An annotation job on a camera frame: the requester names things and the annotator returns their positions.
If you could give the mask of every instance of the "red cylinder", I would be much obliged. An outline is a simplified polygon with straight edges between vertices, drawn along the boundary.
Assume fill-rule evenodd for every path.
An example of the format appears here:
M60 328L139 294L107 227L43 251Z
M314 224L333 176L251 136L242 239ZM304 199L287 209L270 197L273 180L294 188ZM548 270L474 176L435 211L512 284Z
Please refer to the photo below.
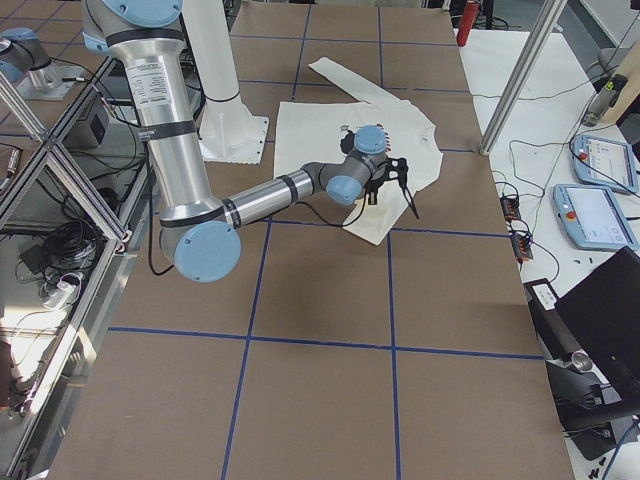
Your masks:
M467 5L464 7L462 20L460 21L460 26L458 27L458 36L456 37L459 47L464 47L467 44L469 32L471 31L471 28L473 27L473 24L478 17L479 9L480 4L475 1L468 1Z

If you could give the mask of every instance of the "label sticker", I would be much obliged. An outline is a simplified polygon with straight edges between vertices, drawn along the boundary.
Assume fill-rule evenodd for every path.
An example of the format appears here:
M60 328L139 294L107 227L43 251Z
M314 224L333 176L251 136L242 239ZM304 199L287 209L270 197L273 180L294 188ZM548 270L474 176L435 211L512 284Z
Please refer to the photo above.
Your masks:
M171 105L171 95L164 65L144 62L127 68L127 78L137 108Z
M556 308L556 296L548 285L534 285L533 291L538 296L538 300L540 300L545 310L554 310Z

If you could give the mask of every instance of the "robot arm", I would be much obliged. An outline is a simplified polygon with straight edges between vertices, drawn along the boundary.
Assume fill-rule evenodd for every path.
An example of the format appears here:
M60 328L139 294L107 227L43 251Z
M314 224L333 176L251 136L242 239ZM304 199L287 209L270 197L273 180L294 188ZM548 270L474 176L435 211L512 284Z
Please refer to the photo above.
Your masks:
M185 277L211 282L240 257L235 229L321 190L349 205L390 162L384 132L367 126L342 164L310 163L229 198L213 196L178 62L185 45L181 7L181 0L154 0L153 8L140 0L85 0L84 36L88 48L124 64L166 204L163 253Z
M0 33L0 72L11 83L22 80L28 72L33 86L39 91L62 84L56 65L37 35L28 28L10 28Z

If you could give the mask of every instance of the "white desk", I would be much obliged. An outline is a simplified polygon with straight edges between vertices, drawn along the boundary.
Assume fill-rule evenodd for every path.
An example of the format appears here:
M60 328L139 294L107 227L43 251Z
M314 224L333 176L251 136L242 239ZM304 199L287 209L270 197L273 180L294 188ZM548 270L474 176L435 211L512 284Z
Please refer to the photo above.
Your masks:
M524 46L527 33L472 30L469 41L461 48L461 56L467 73L469 88L474 95L499 96L502 94L511 70ZM569 45L561 34L553 34L536 64L520 98L536 98L554 95L571 89L588 78ZM514 184L520 194L540 194L535 187L514 177L513 164L509 156L509 142L521 140L533 144L564 143L571 138L580 112L589 101L594 90L589 82L580 88L553 99L517 102L498 143L491 152L491 167L502 172L508 182ZM498 98L474 96L474 106L478 123L484 132L495 110ZM617 127L598 130L598 137L623 140ZM571 167L571 153L567 147L549 145L535 148L518 143L513 144L515 166L518 176L539 185L547 184L546 193L540 204L534 240L549 249L560 262L560 273L553 283L559 295L564 295L574 285L586 277L596 266L607 260L610 252L589 252L577 250L564 234L552 208L552 188L559 183L578 183ZM504 178L494 173L496 181ZM626 216L640 215L640 199L616 194ZM520 209L523 218L534 227L535 209L539 200L523 197ZM640 237L640 222L631 222L636 236ZM523 282L538 278L552 278L556 266L544 251L533 247L534 260L525 262L521 271ZM585 460L573 442L567 441L567 448L576 479L584 479L597 460ZM600 478L604 468L600 467ZM616 463L607 480L623 479L640 472L640 444L622 447Z

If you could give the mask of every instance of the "blue cap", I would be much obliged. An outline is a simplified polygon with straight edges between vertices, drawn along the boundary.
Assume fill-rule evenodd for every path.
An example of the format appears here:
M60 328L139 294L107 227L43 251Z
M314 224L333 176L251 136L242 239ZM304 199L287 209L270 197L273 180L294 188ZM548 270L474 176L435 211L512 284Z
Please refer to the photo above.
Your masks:
M376 125L366 125L356 133L354 141L356 150L367 155L376 155L387 149L384 130Z
M362 185L353 177L336 175L327 183L326 191L334 202L340 205L351 205L360 195Z
M102 38L96 38L86 32L82 32L84 37L84 46L98 55L109 55L109 46Z
M166 27L182 12L182 0L102 0L127 22L146 28Z
M212 220L196 225L182 236L174 263L188 279L209 283L231 272L241 252L238 233L226 223Z
M0 72L2 72L2 74L7 77L7 80L11 83L16 83L24 77L24 72L22 72L18 67L11 63L3 62L2 60L0 60Z
M38 36L33 30L27 27L9 28L0 33L0 36L8 38L9 40L37 40Z

